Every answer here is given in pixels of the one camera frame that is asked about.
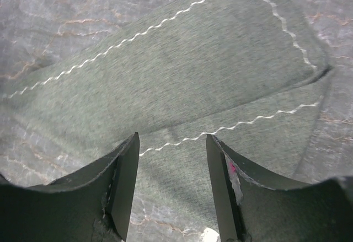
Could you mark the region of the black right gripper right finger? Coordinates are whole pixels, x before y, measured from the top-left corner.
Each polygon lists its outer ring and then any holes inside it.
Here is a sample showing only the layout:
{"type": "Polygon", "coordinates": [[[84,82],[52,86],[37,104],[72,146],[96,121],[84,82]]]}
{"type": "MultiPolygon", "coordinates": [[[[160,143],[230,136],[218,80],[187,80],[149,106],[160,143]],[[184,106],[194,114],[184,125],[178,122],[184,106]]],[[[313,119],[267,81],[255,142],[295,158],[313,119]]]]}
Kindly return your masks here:
{"type": "Polygon", "coordinates": [[[352,241],[352,177],[289,179],[214,135],[206,150],[222,241],[352,241]]]}

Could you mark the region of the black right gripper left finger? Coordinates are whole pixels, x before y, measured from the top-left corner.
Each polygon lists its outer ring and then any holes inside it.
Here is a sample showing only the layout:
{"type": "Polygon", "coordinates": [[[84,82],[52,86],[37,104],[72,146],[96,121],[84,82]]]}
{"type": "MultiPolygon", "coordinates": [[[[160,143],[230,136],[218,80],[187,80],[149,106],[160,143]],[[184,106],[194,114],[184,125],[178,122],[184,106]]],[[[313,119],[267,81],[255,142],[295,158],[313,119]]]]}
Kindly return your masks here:
{"type": "Polygon", "coordinates": [[[138,133],[48,185],[1,178],[1,241],[125,241],[140,151],[138,133]]]}

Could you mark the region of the grey-green cloth napkin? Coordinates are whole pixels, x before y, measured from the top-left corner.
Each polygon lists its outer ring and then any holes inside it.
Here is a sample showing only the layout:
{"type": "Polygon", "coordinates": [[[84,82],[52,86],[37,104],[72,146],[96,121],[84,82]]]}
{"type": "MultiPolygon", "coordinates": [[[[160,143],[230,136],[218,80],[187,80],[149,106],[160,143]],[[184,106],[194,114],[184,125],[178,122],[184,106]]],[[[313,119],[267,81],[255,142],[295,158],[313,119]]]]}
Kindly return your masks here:
{"type": "Polygon", "coordinates": [[[290,174],[331,69],[293,0],[178,0],[8,84],[4,105],[89,163],[140,135],[136,189],[217,225],[206,135],[290,174]]]}

